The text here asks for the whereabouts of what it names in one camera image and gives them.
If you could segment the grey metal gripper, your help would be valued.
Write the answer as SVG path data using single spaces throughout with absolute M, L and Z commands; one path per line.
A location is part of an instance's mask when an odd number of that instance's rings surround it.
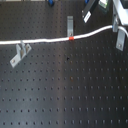
M 125 29 L 120 27 L 118 30 L 118 25 L 128 26 L 128 6 L 122 3 L 122 0 L 112 0 L 113 1 L 113 20 L 112 29 L 113 32 L 118 31 L 116 48 L 120 51 L 124 49 L 125 43 Z

